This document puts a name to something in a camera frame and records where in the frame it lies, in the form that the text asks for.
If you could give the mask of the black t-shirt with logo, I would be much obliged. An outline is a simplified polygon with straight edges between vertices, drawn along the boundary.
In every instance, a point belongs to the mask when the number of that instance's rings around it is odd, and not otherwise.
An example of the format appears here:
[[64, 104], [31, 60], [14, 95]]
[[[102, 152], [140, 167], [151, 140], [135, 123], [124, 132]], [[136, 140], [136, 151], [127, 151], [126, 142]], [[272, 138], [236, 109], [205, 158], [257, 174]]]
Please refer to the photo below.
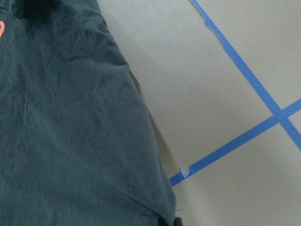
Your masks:
[[95, 0], [0, 3], [0, 223], [180, 226], [149, 111]]

